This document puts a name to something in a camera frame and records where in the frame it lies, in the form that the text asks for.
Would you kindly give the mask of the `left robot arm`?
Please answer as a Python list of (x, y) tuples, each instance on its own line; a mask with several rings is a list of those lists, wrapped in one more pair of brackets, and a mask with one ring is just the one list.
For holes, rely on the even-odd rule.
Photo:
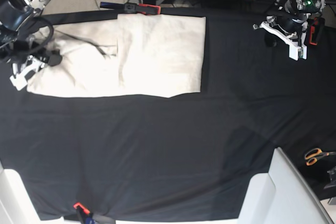
[(279, 40), (289, 47), (289, 58), (306, 59), (308, 47), (316, 46), (325, 26), (322, 10), (325, 0), (274, 0), (266, 10), (266, 20), (254, 24), (253, 29), (264, 29), (265, 43), (269, 47)]

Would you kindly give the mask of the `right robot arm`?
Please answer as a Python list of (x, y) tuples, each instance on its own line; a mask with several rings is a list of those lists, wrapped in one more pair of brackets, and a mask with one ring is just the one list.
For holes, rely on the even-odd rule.
[(51, 0), (1, 0), (1, 61), (10, 63), (10, 81), (18, 90), (28, 84), (27, 75), (61, 63), (59, 50), (48, 50), (54, 35), (42, 16)]

